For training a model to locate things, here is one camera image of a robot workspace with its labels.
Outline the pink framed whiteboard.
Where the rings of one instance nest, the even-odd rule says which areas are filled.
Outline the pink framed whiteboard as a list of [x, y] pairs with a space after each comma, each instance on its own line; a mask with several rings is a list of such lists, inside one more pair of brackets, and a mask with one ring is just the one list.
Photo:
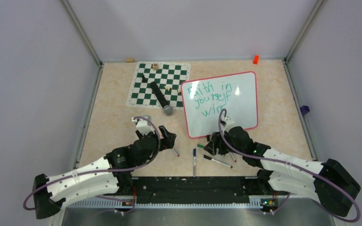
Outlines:
[[186, 81], [181, 94], [190, 138], [218, 132], [222, 109], [243, 129], [258, 125], [257, 75], [253, 71]]

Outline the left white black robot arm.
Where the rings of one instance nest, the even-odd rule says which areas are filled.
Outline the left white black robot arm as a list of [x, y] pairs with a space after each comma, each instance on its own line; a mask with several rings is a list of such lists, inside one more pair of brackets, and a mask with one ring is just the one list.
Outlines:
[[172, 149], [177, 135], [165, 126], [147, 134], [136, 132], [138, 139], [118, 147], [98, 160], [73, 171], [34, 178], [33, 201], [37, 219], [49, 218], [67, 206], [104, 194], [128, 194], [132, 190], [131, 173], [153, 161], [160, 151]]

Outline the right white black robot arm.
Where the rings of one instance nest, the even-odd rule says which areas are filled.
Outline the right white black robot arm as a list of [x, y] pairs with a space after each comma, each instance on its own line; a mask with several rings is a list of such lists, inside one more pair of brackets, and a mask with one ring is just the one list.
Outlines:
[[341, 163], [308, 161], [253, 141], [241, 127], [214, 132], [204, 150], [211, 155], [238, 153], [252, 167], [258, 167], [257, 187], [263, 194], [288, 192], [309, 198], [329, 213], [346, 217], [361, 190]]

